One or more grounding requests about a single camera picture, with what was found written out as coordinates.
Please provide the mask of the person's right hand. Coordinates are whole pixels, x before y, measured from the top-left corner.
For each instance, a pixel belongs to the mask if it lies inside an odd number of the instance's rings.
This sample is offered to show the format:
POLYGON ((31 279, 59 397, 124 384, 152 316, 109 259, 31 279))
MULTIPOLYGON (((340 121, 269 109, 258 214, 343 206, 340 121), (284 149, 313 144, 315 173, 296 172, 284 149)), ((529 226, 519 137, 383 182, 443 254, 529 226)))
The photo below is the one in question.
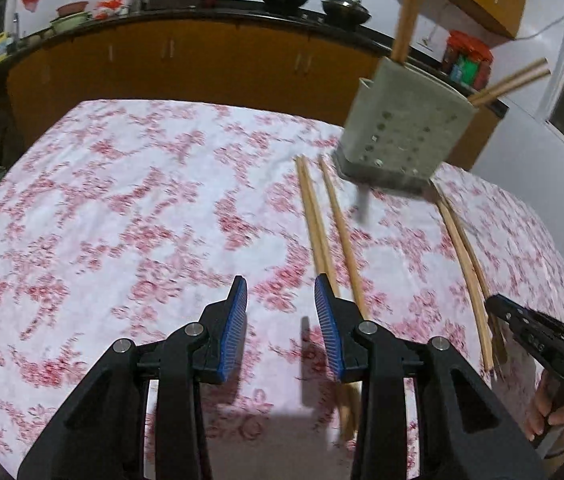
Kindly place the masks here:
MULTIPOLYGON (((551 426, 564 426, 564 405, 560 408, 552 408, 552 394, 549 392, 550 379, 550 374, 544 370, 536 393, 527 409, 523 431, 529 441, 544 432, 546 422, 551 426)), ((564 446, 564 432, 556 444, 559 448, 564 446)))

